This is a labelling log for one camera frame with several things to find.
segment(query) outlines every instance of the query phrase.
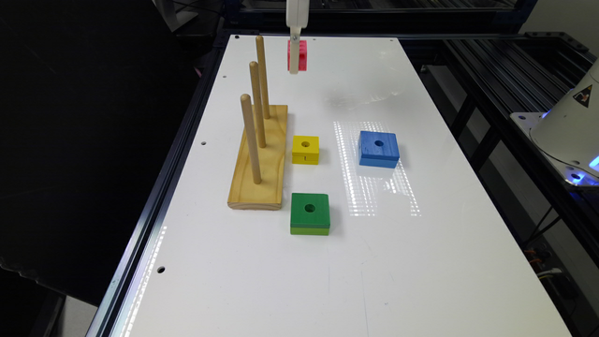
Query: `blue light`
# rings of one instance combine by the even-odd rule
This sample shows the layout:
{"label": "blue light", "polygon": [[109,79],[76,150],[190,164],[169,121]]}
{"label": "blue light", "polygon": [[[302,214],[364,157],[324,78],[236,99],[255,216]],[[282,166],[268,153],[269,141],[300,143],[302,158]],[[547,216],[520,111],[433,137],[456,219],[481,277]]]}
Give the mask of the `blue light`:
{"label": "blue light", "polygon": [[589,166],[591,167],[591,169],[599,170],[599,168],[597,167],[597,166],[599,166],[599,155],[597,155],[597,157],[591,161]]}
{"label": "blue light", "polygon": [[573,178],[572,183],[578,184],[578,183],[582,182],[582,180],[584,179],[584,174],[580,174],[580,175],[578,175],[578,177],[579,177],[578,179],[572,177]]}

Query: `yellow block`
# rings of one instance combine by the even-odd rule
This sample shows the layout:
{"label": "yellow block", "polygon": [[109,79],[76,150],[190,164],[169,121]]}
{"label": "yellow block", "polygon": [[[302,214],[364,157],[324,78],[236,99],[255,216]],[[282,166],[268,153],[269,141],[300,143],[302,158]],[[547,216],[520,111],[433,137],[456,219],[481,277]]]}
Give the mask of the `yellow block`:
{"label": "yellow block", "polygon": [[285,135],[287,133],[287,106],[270,106],[270,118],[264,120],[266,147],[258,147],[262,183],[252,178],[250,155],[245,130],[241,136],[235,173],[228,193],[228,207],[234,210],[281,209],[283,172],[285,166]]}
{"label": "yellow block", "polygon": [[318,137],[293,136],[291,154],[293,164],[318,165]]}

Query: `white table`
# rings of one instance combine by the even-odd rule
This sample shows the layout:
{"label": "white table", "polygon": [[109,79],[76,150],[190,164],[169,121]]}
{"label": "white table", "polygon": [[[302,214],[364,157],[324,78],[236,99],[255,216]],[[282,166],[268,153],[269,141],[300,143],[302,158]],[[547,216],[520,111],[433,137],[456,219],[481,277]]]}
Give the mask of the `white table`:
{"label": "white table", "polygon": [[[304,38],[297,76],[288,37],[265,38],[270,103],[289,106],[283,208],[226,205],[256,60],[231,37],[113,335],[569,335],[400,43]],[[360,130],[397,134],[400,164],[360,167]],[[291,164],[294,135],[320,138],[319,165]],[[329,194],[329,236],[289,234],[293,192]]]}

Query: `metal frame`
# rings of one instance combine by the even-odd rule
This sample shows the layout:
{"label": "metal frame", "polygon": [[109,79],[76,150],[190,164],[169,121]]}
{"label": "metal frame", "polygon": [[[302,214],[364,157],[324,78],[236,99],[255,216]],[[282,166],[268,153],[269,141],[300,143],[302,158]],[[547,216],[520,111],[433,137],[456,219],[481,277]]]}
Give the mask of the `metal frame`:
{"label": "metal frame", "polygon": [[[536,0],[518,0],[513,8],[472,8],[461,1],[454,7],[373,9],[368,1],[354,0],[355,9],[333,9],[328,1],[311,3],[306,34],[395,33],[395,34],[515,34],[533,11]],[[244,8],[239,0],[226,0],[228,28],[260,29],[282,33],[286,30],[285,10]]]}

